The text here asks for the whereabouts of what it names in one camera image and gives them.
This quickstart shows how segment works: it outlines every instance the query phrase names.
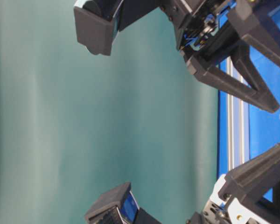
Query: small screen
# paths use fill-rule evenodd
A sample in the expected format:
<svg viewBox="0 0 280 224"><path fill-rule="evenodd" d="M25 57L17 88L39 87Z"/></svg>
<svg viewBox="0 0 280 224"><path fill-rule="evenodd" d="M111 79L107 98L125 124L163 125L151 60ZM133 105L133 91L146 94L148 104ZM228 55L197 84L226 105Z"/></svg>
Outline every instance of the small screen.
<svg viewBox="0 0 280 224"><path fill-rule="evenodd" d="M120 209L120 213L122 217L128 221L129 223L133 223L138 211L138 205L134 200L134 197L131 193L128 194L122 208Z"/></svg>

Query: screw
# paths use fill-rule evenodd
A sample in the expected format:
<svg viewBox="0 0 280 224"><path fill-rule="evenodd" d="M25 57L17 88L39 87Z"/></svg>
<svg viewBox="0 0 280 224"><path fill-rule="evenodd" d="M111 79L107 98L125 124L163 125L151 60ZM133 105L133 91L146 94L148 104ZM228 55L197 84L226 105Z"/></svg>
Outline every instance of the screw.
<svg viewBox="0 0 280 224"><path fill-rule="evenodd" d="M237 220L240 221L243 217L241 215L237 216Z"/></svg>
<svg viewBox="0 0 280 224"><path fill-rule="evenodd" d="M231 197L231 195L230 194L224 194L223 197L224 197L225 201L228 201L229 198Z"/></svg>
<svg viewBox="0 0 280 224"><path fill-rule="evenodd" d="M224 214L224 212L219 211L219 212L218 212L218 216L220 216L221 218L224 218L224 217L225 217L225 214Z"/></svg>

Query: brass screw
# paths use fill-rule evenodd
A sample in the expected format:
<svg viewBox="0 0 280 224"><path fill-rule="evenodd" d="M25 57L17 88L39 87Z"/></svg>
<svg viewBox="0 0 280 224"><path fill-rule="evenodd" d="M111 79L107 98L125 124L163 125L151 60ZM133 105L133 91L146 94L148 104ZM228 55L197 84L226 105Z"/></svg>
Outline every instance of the brass screw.
<svg viewBox="0 0 280 224"><path fill-rule="evenodd" d="M237 220L240 221L243 217L241 215L237 216Z"/></svg>

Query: robotic arm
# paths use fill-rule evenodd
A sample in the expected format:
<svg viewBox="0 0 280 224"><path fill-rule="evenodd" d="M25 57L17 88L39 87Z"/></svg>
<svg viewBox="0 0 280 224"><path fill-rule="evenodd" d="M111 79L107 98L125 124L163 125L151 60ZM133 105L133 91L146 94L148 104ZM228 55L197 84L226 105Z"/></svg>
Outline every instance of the robotic arm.
<svg viewBox="0 0 280 224"><path fill-rule="evenodd" d="M268 112L279 109L249 49L280 67L280 30L271 19L280 0L77 0L77 40L95 55L110 55L116 35L157 7L173 23L176 48L198 81ZM224 14L228 21L218 30ZM217 67L227 57L248 85Z"/></svg>

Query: green fabric backdrop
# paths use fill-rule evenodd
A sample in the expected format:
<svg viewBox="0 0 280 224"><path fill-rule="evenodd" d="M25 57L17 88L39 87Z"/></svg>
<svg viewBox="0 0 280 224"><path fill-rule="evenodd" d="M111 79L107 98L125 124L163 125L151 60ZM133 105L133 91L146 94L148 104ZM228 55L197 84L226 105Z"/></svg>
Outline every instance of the green fabric backdrop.
<svg viewBox="0 0 280 224"><path fill-rule="evenodd" d="M106 57L77 43L73 4L0 1L0 224L83 224L125 181L183 224L216 180L217 91L187 72L159 9Z"/></svg>

